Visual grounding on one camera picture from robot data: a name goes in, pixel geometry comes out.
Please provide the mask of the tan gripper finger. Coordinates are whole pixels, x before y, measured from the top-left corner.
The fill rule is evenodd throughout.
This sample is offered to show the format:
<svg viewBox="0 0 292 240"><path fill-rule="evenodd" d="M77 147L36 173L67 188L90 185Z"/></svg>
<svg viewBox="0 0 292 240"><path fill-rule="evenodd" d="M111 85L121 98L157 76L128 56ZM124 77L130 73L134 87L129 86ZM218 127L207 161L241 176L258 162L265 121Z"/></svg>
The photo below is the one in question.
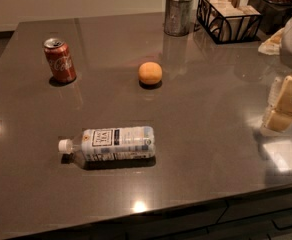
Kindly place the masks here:
<svg viewBox="0 0 292 240"><path fill-rule="evenodd" d="M268 104L270 106L274 106L275 102L277 100L277 97L279 95L279 92L281 90L281 86L283 83L282 77L276 77L271 85L271 89L268 96Z"/></svg>
<svg viewBox="0 0 292 240"><path fill-rule="evenodd" d="M262 127L273 132L284 132L292 124L292 73L283 78L274 106L268 104Z"/></svg>

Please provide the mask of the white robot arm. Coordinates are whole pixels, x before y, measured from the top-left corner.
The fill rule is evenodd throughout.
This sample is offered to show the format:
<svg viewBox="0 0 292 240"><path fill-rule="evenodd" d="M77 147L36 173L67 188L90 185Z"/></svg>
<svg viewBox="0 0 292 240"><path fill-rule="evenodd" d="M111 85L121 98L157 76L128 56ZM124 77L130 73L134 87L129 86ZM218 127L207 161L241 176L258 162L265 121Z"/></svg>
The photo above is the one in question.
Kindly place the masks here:
<svg viewBox="0 0 292 240"><path fill-rule="evenodd" d="M280 62L292 69L292 17L286 23L279 45ZM266 134L282 133L292 125L292 73L276 77L268 97L261 129Z"/></svg>

